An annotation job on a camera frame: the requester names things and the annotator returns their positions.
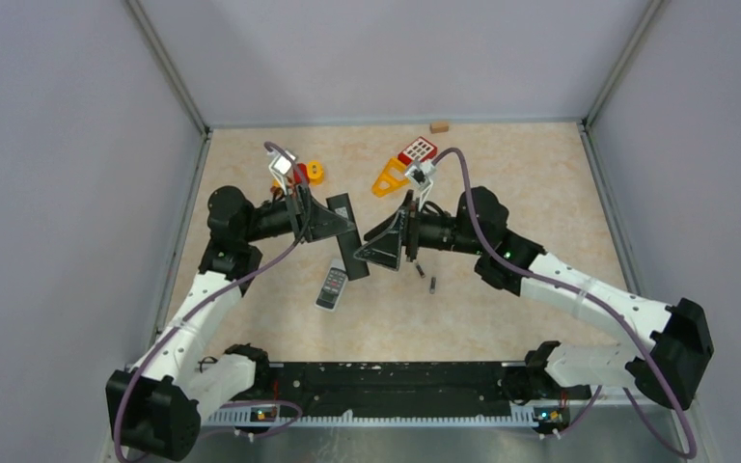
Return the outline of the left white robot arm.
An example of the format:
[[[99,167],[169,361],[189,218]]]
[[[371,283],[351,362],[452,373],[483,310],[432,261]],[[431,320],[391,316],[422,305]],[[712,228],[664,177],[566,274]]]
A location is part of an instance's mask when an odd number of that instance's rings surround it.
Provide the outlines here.
[[[259,398],[270,372],[256,354],[222,355],[206,371],[199,362],[219,325],[250,284],[301,243],[337,238],[357,249],[359,233],[346,193],[319,202],[304,184],[279,200],[254,205],[234,186],[208,198],[209,241],[188,295],[154,345],[105,386],[114,453],[184,459],[207,419],[236,395]]]

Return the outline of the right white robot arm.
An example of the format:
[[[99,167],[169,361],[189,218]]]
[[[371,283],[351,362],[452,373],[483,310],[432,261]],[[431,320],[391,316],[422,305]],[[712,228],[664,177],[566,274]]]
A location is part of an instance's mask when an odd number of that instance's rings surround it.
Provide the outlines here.
[[[508,209],[483,186],[460,195],[454,216],[421,212],[408,193],[365,240],[354,257],[391,270],[422,249],[475,255],[474,271],[486,284],[549,304],[617,341],[615,353],[558,341],[530,352],[527,383],[540,397],[563,387],[611,385],[687,410],[714,354],[700,304],[687,298],[675,304],[649,300],[573,268],[511,231]]]

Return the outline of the black remote control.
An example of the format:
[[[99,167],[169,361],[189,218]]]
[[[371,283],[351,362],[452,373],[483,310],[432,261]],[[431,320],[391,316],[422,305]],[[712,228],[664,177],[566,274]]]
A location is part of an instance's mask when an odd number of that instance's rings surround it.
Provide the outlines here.
[[[332,196],[327,198],[326,202],[330,210],[336,212],[354,225],[353,231],[348,231],[337,236],[347,279],[349,281],[356,281],[367,278],[370,275],[368,264],[354,257],[354,253],[359,249],[362,242],[349,195],[342,193]]]

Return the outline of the white remote control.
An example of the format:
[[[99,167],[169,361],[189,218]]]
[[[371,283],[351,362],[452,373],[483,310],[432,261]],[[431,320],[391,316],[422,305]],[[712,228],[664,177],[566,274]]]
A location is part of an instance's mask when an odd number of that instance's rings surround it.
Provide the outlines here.
[[[333,259],[315,299],[315,306],[321,310],[333,312],[342,298],[347,282],[347,272],[343,261]]]

